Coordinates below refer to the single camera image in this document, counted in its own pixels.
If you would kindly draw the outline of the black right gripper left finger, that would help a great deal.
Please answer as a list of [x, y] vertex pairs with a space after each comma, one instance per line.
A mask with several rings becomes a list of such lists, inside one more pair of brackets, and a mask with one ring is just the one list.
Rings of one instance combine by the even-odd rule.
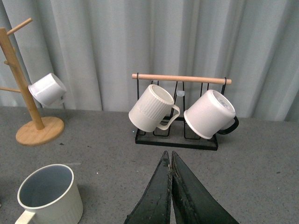
[[169, 224], [171, 216], [172, 170], [167, 151], [152, 175], [140, 201], [127, 215], [127, 224]]

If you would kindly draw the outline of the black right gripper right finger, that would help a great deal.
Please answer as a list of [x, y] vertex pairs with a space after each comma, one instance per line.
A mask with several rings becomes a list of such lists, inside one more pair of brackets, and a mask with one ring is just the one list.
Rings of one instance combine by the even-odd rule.
[[179, 155], [173, 151], [172, 200], [177, 224], [238, 223], [207, 191]]

